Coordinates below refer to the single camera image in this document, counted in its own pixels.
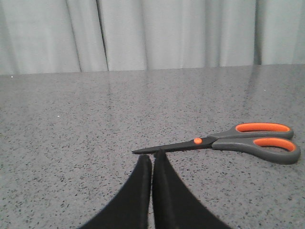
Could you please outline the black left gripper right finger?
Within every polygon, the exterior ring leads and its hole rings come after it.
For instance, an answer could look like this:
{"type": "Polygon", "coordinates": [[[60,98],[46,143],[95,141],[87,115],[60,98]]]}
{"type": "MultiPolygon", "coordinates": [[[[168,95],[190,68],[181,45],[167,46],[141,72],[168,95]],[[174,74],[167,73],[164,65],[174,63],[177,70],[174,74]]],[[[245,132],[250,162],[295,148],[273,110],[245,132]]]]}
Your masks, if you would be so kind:
{"type": "Polygon", "coordinates": [[[191,193],[164,150],[155,154],[152,205],[156,229],[228,229],[191,193]]]}

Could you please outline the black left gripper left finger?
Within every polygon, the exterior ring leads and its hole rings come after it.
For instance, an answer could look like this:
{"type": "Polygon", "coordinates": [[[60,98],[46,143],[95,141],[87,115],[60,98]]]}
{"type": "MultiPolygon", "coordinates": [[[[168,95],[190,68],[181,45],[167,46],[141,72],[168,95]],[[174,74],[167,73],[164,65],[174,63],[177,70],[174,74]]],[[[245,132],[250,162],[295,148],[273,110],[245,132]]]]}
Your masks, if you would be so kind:
{"type": "Polygon", "coordinates": [[[139,156],[130,177],[116,196],[82,229],[146,229],[150,203],[152,163],[139,156]]]}

